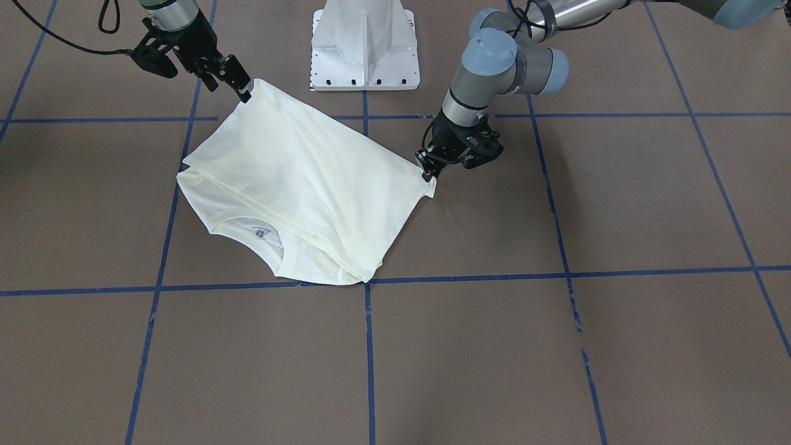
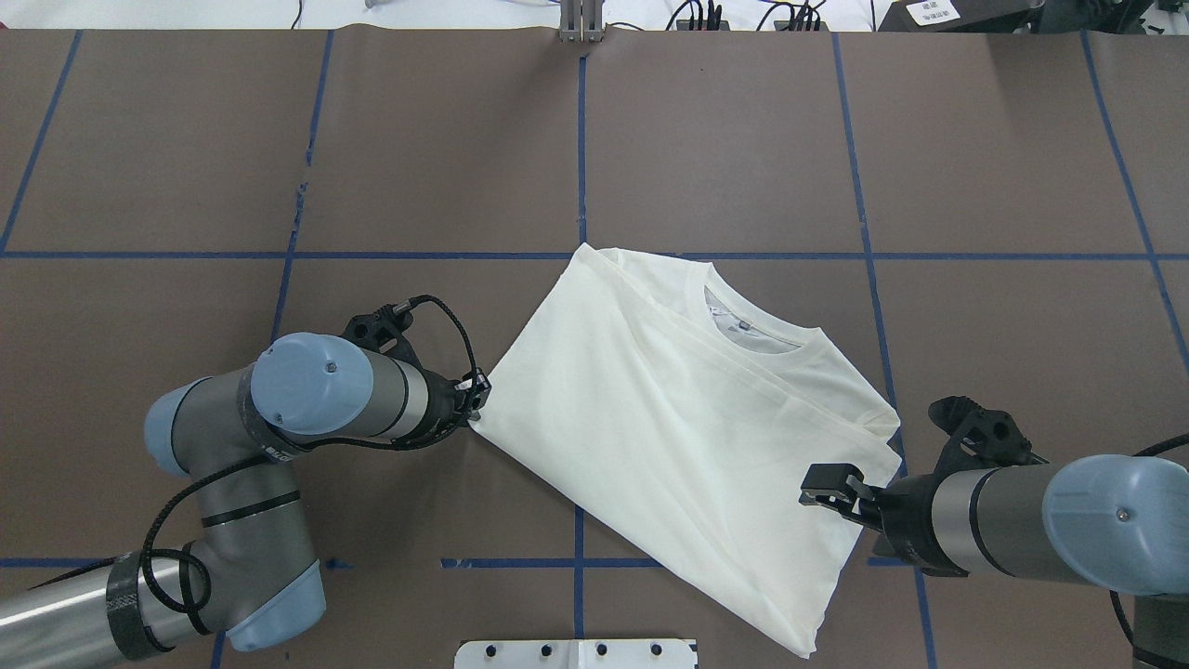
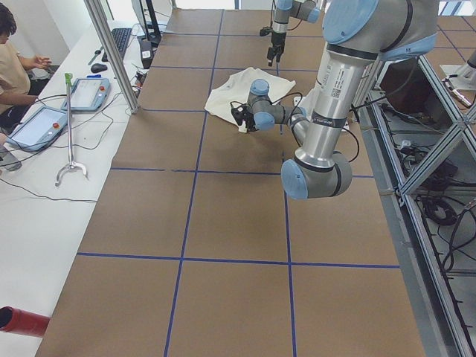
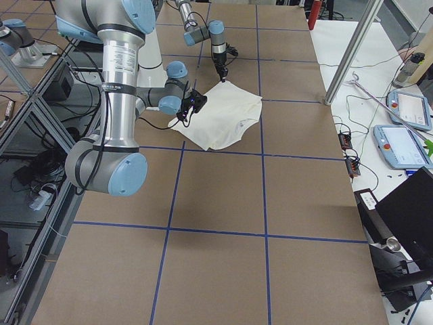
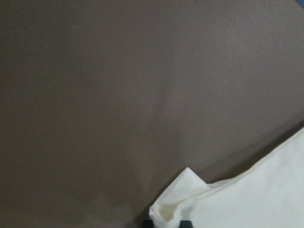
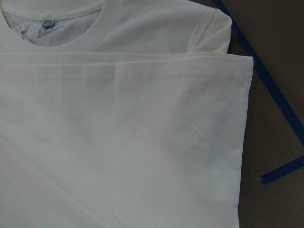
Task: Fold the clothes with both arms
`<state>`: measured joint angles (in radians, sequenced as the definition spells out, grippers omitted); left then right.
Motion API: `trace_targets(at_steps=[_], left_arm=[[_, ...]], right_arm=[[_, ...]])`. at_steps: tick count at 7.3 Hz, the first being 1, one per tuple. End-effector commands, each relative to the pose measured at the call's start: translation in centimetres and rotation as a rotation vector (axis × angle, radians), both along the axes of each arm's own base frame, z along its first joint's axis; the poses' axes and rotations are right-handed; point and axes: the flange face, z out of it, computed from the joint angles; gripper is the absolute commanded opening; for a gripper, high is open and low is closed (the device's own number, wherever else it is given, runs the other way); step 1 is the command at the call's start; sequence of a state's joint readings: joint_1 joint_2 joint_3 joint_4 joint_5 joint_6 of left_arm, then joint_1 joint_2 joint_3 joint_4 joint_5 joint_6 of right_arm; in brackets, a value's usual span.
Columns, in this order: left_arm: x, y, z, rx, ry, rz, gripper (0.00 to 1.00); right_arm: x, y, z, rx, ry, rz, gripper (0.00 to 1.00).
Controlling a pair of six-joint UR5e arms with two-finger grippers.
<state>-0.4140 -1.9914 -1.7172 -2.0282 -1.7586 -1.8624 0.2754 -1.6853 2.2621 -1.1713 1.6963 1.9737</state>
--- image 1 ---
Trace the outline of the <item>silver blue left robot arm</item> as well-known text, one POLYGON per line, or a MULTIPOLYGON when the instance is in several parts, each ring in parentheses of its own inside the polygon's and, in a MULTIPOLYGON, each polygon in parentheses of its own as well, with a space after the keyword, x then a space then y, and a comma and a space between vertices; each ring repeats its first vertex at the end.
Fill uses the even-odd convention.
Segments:
POLYGON ((526 1, 522 7, 507 2, 505 11, 479 11, 443 104, 415 152, 423 180, 433 183, 452 164, 474 169, 499 157, 500 133, 489 124, 493 99, 559 92, 570 76, 570 61, 543 42, 599 25, 630 6, 630 1, 526 1))

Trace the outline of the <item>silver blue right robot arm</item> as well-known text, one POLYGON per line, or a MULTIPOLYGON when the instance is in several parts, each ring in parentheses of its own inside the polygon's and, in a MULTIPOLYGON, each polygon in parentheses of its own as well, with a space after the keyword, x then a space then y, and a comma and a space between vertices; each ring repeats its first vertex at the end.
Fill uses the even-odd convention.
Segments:
POLYGON ((234 54, 218 50, 218 38, 195 1, 141 1, 148 17, 142 20, 147 33, 131 53, 143 70, 162 78, 175 78, 178 68, 169 53, 174 53, 184 70, 194 74, 214 92, 220 82, 228 85, 247 103, 250 76, 234 54))

